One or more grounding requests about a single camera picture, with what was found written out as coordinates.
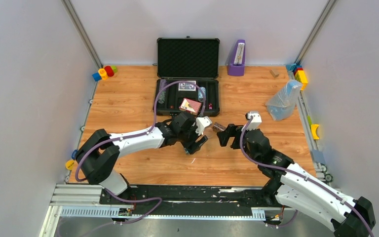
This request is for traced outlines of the purple chip stack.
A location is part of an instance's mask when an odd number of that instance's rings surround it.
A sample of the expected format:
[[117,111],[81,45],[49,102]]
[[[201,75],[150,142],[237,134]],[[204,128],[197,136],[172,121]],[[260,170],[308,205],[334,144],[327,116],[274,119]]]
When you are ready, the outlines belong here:
[[159,82],[159,93],[163,92],[163,88],[167,85],[166,79],[161,79]]

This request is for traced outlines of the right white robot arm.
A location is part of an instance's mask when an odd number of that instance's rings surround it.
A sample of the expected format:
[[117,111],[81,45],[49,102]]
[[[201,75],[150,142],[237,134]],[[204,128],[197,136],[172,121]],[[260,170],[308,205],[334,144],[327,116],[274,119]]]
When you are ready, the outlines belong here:
[[234,138],[232,149],[241,149],[269,178],[262,199],[268,206],[289,206],[313,218],[336,237],[371,237],[376,224],[372,203],[365,197],[353,198],[310,175],[290,157],[274,149],[259,130],[242,131],[229,124],[217,129],[222,147]]

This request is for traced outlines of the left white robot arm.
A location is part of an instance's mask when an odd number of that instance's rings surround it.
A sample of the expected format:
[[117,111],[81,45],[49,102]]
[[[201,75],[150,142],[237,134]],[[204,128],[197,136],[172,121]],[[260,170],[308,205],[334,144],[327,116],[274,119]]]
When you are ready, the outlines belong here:
[[116,161],[126,155],[159,149],[181,143],[193,155],[208,140],[204,130],[212,125],[208,116],[197,117],[188,112],[156,122],[152,126],[128,133],[107,133],[96,130],[76,151],[74,160],[90,185],[101,185],[120,204],[128,203],[131,190],[126,179],[114,170]]

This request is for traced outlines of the black poker set case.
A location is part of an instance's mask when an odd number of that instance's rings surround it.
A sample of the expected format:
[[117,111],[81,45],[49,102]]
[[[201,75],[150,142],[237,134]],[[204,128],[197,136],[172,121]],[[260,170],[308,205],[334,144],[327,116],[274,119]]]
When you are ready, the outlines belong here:
[[[155,98],[159,97],[159,82],[167,80],[163,88],[165,103],[154,106],[158,116],[175,116],[184,98],[198,101],[198,90],[206,88],[204,115],[216,117],[220,113],[218,38],[158,38]],[[178,91],[178,83],[194,80],[196,91]]]

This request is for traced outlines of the brown chip stack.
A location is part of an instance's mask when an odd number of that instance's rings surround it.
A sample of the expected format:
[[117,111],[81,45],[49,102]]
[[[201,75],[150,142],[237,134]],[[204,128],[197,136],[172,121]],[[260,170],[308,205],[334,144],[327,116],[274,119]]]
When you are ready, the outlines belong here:
[[225,131],[226,130],[226,127],[221,125],[220,123],[218,122],[215,122],[213,125],[212,125],[212,129],[214,132],[218,133],[218,132],[222,132],[222,131]]

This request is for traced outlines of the red playing card box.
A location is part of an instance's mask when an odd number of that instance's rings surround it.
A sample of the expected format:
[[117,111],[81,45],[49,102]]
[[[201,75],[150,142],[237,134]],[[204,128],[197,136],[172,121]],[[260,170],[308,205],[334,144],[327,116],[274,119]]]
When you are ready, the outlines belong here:
[[202,103],[199,101],[194,101],[188,98],[184,98],[179,106],[180,111],[188,112],[192,115],[198,115],[200,109],[202,108]]

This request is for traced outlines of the light blue chip stack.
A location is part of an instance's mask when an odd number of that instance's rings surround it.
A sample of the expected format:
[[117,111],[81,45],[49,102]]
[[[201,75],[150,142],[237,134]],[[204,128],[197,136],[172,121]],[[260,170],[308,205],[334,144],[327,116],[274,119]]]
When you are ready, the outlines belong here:
[[198,90],[198,96],[197,96],[198,101],[203,103],[205,101],[205,96],[206,96],[206,88],[200,87],[200,89]]

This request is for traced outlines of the blue playing card deck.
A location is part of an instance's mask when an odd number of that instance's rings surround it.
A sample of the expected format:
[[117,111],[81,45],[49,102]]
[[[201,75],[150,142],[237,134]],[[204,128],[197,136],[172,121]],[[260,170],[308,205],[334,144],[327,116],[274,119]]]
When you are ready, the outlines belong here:
[[190,80],[178,83],[178,91],[196,91],[196,81]]

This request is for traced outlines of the clear plastic bag blue contents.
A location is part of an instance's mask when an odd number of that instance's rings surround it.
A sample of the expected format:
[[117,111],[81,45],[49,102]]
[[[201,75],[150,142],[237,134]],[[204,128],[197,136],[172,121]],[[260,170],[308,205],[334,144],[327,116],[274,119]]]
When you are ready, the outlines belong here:
[[274,121],[287,119],[293,114],[302,87],[301,82],[290,79],[266,102],[266,109]]

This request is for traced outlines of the purple metronome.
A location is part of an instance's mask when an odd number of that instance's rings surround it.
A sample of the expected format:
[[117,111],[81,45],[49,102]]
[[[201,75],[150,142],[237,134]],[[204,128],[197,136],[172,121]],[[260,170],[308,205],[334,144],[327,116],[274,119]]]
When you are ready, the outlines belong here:
[[245,73],[245,45],[244,39],[237,40],[230,52],[227,63],[227,74],[233,77],[244,76]]

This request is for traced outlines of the small wooden block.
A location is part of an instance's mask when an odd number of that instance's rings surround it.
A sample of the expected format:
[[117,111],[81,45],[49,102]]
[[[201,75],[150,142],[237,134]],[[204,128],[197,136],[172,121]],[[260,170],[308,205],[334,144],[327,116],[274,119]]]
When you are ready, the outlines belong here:
[[276,69],[271,69],[269,72],[273,76],[273,78],[279,77],[279,72]]

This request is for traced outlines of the coloured toy blocks stack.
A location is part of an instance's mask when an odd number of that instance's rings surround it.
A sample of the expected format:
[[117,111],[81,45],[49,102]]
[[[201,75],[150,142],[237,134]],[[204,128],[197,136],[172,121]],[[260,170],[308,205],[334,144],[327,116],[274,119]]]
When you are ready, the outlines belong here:
[[288,72],[293,73],[295,80],[303,84],[301,91],[304,91],[308,85],[308,79],[303,67],[298,64],[288,64],[285,67]]

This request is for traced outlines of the coloured toy cylinders cluster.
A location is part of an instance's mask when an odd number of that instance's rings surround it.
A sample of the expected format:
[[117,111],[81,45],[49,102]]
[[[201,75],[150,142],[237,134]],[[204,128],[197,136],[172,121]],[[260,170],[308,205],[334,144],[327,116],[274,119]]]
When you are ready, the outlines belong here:
[[93,79],[98,82],[100,80],[107,80],[116,75],[118,68],[116,66],[105,66],[100,68],[96,73],[92,75]]

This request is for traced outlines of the yellow blue round tags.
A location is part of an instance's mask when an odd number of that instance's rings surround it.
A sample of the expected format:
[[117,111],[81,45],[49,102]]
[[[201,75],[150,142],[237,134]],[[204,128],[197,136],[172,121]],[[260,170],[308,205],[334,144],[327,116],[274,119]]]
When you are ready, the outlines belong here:
[[71,158],[69,160],[66,161],[65,163],[65,168],[68,170],[68,171],[72,171],[73,169],[73,165],[75,164],[75,161],[76,161],[76,153],[78,152],[77,149],[75,149],[72,154],[71,154]]

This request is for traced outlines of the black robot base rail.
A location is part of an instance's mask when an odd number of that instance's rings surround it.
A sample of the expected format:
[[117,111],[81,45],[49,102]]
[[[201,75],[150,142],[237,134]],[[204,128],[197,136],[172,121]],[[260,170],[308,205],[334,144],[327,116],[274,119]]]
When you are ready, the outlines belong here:
[[260,187],[133,185],[114,198],[99,185],[59,184],[50,201],[61,217],[281,221],[292,208],[266,196]]

